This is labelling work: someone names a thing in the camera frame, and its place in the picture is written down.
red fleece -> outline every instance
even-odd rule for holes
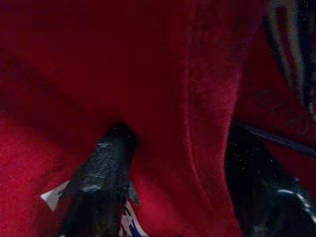
[[[0,235],[50,236],[40,195],[117,120],[151,237],[238,237],[224,152],[261,1],[10,0],[0,4]]]

shiny black surface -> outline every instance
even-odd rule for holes
[[[295,177],[241,126],[232,126],[226,175],[246,237],[314,237],[314,203]]]
[[[130,190],[129,173],[137,146],[128,126],[117,124],[97,143],[73,175],[61,200],[74,196],[58,237],[117,237]]]

red cloth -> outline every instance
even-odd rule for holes
[[[138,134],[133,167],[152,237],[238,237],[224,175],[253,0],[0,3],[0,236],[42,237],[40,195],[67,181],[109,126]]]

